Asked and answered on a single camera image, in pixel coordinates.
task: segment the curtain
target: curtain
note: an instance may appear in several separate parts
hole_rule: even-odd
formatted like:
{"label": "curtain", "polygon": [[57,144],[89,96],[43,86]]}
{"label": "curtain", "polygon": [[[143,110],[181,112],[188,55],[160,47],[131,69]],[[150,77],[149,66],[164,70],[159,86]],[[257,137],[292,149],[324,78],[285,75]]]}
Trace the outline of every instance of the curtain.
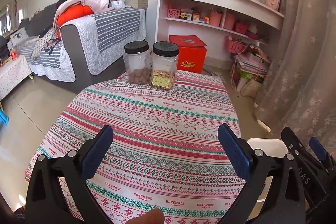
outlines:
{"label": "curtain", "polygon": [[336,0],[282,2],[277,53],[255,116],[277,138],[289,126],[306,146],[315,136],[336,156]]}

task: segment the floor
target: floor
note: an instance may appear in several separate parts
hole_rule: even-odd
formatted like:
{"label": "floor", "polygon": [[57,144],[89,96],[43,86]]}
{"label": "floor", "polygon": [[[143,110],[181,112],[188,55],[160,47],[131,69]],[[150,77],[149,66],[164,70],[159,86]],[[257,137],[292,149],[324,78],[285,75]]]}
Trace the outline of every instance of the floor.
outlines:
{"label": "floor", "polygon": [[[267,138],[268,132],[255,119],[254,100],[243,97],[231,88],[227,71],[219,71],[236,109],[244,139]],[[23,80],[1,103],[9,124],[0,123],[0,193],[10,207],[21,207],[26,198],[28,183],[25,170],[36,148],[48,129],[76,96],[75,93],[56,87],[39,77]]]}

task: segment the patterned tablecloth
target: patterned tablecloth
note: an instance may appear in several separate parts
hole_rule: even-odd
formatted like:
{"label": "patterned tablecloth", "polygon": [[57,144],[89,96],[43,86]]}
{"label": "patterned tablecloth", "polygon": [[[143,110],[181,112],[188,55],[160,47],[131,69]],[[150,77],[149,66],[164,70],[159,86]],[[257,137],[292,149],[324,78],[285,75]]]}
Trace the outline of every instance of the patterned tablecloth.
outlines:
{"label": "patterned tablecloth", "polygon": [[16,60],[8,61],[0,68],[0,100],[14,89],[23,79],[25,79],[31,70],[24,55],[20,55]]}
{"label": "patterned tablecloth", "polygon": [[220,78],[178,71],[174,89],[164,91],[131,85],[122,75],[84,89],[72,101],[38,147],[26,179],[39,154],[63,156],[109,124],[113,143],[87,185],[115,224],[156,206],[165,224],[216,224],[245,183],[218,141],[224,122],[240,136]]}

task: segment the finger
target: finger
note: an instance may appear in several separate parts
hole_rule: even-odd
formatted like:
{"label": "finger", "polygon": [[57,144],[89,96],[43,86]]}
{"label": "finger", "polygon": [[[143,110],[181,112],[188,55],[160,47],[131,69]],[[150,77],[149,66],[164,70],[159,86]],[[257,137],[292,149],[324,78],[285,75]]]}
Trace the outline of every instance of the finger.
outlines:
{"label": "finger", "polygon": [[132,218],[125,224],[163,224],[165,222],[165,216],[159,208],[155,208],[143,216]]}

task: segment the yellow label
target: yellow label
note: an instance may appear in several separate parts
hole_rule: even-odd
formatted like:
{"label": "yellow label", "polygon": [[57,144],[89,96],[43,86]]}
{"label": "yellow label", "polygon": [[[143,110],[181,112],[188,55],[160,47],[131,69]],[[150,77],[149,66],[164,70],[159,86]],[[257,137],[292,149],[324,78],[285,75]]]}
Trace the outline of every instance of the yellow label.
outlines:
{"label": "yellow label", "polygon": [[195,68],[195,63],[194,62],[182,62],[181,66],[185,68]]}
{"label": "yellow label", "polygon": [[167,88],[170,83],[170,78],[164,78],[164,77],[159,77],[159,76],[154,76],[152,85],[158,85],[164,88]]}

